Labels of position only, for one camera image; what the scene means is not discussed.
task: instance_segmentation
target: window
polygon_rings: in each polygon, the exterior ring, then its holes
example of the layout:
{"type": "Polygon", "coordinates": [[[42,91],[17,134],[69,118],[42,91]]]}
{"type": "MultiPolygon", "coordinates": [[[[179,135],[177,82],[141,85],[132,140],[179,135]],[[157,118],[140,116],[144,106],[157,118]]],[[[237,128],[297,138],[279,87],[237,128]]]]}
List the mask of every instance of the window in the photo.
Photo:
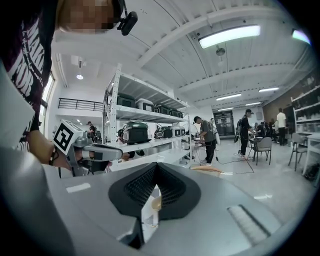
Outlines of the window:
{"type": "Polygon", "coordinates": [[[41,106],[40,106],[39,130],[42,134],[44,134],[44,131],[45,131],[45,116],[46,116],[46,110],[48,106],[48,99],[54,83],[55,83],[54,76],[52,75],[52,73],[50,73],[48,83],[44,87],[44,90],[42,93],[41,106]]]}

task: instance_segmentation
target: metal shelving unit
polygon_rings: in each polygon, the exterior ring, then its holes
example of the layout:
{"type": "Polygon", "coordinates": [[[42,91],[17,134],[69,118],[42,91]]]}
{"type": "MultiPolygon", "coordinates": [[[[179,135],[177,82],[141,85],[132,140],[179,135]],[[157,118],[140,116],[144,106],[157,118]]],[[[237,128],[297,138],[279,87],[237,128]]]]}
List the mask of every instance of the metal shelving unit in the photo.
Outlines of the metal shelving unit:
{"type": "MultiPolygon", "coordinates": [[[[304,93],[304,94],[302,94],[302,95],[300,95],[300,96],[298,96],[298,97],[296,97],[294,99],[291,97],[291,102],[300,100],[303,97],[305,97],[306,95],[309,95],[309,94],[315,92],[319,88],[320,88],[320,85],[316,86],[315,88],[311,89],[310,91],[308,91],[308,92],[306,92],[306,93],[304,93]]],[[[311,119],[297,120],[297,112],[302,111],[302,110],[307,110],[307,109],[313,108],[313,107],[318,106],[318,105],[320,105],[320,102],[312,104],[312,105],[309,105],[309,106],[301,107],[301,108],[298,108],[298,109],[293,108],[296,133],[303,134],[303,135],[312,135],[312,134],[318,133],[318,132],[314,132],[314,131],[302,131],[302,132],[300,132],[300,131],[298,131],[298,127],[297,127],[298,124],[313,123],[313,122],[316,122],[316,121],[320,122],[320,117],[311,118],[311,119]]]]}
{"type": "Polygon", "coordinates": [[[180,142],[182,139],[186,140],[188,139],[188,137],[189,141],[191,142],[191,135],[184,135],[166,139],[152,139],[149,142],[134,145],[126,145],[117,142],[117,121],[139,121],[146,123],[162,123],[172,125],[178,124],[180,122],[187,122],[190,126],[188,104],[186,102],[175,99],[168,93],[133,76],[124,74],[121,69],[122,65],[118,64],[115,75],[105,90],[102,111],[102,143],[105,144],[105,123],[106,121],[109,121],[110,143],[108,143],[108,145],[121,148],[124,153],[158,147],[164,144],[171,144],[172,148],[126,162],[118,163],[117,160],[113,161],[111,169],[113,171],[117,171],[151,162],[164,162],[172,164],[187,154],[192,155],[192,147],[190,145],[189,150],[185,150],[184,148],[181,148],[181,145],[177,145],[178,142],[180,142]],[[153,102],[154,105],[165,104],[169,108],[178,110],[184,109],[184,118],[117,105],[118,93],[131,95],[136,100],[143,98],[153,102]]]}

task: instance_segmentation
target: gray floor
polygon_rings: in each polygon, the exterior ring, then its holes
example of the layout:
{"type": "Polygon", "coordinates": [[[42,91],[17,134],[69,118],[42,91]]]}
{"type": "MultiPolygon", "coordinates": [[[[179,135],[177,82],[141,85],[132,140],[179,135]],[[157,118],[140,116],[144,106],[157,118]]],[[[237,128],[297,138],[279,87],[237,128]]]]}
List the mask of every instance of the gray floor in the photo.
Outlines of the gray floor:
{"type": "MultiPolygon", "coordinates": [[[[266,155],[262,154],[261,157],[259,155],[257,166],[252,160],[241,161],[242,158],[234,155],[238,153],[239,144],[234,144],[232,140],[222,140],[217,149],[216,153],[220,163],[237,161],[220,164],[214,154],[212,166],[226,173],[220,177],[265,204],[282,223],[297,217],[308,206],[316,189],[301,175],[306,158],[305,154],[295,172],[294,157],[290,167],[288,166],[292,151],[288,146],[280,147],[273,143],[271,164],[269,165],[269,160],[266,161],[266,155]]],[[[205,151],[201,150],[200,154],[204,159],[205,151]]]]}

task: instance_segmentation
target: wrist bracelet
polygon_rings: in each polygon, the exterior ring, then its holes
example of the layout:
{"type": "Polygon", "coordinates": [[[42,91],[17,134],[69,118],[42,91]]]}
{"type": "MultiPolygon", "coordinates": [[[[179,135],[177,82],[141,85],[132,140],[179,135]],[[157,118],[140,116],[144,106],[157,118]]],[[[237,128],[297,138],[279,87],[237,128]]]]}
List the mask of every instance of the wrist bracelet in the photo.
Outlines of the wrist bracelet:
{"type": "Polygon", "coordinates": [[[54,163],[54,160],[56,160],[59,157],[59,153],[58,153],[58,148],[56,145],[54,145],[54,149],[52,151],[50,160],[49,160],[49,165],[52,166],[54,163]]]}

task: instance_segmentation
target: metal chair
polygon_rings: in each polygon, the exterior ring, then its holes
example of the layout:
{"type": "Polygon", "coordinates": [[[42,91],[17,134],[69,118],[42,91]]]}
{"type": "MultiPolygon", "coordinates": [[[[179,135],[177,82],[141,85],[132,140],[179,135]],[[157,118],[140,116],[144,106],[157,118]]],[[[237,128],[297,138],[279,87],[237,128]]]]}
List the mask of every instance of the metal chair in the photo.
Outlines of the metal chair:
{"type": "Polygon", "coordinates": [[[296,132],[292,134],[292,142],[293,142],[293,149],[292,149],[292,153],[291,153],[291,156],[290,156],[290,161],[288,163],[288,166],[290,166],[292,156],[293,156],[293,154],[295,152],[294,171],[296,172],[297,171],[298,153],[300,153],[300,157],[299,157],[299,161],[298,161],[298,163],[300,163],[302,154],[306,153],[308,151],[308,147],[306,145],[300,145],[300,144],[304,144],[305,140],[296,132]]]}
{"type": "Polygon", "coordinates": [[[259,152],[265,152],[266,155],[266,161],[268,160],[269,152],[270,152],[270,157],[269,157],[269,165],[271,162],[271,147],[272,147],[272,140],[270,137],[265,137],[263,138],[260,142],[256,144],[256,146],[253,148],[254,150],[254,155],[253,155],[253,161],[255,161],[256,158],[256,166],[258,165],[258,153],[259,152]]]}

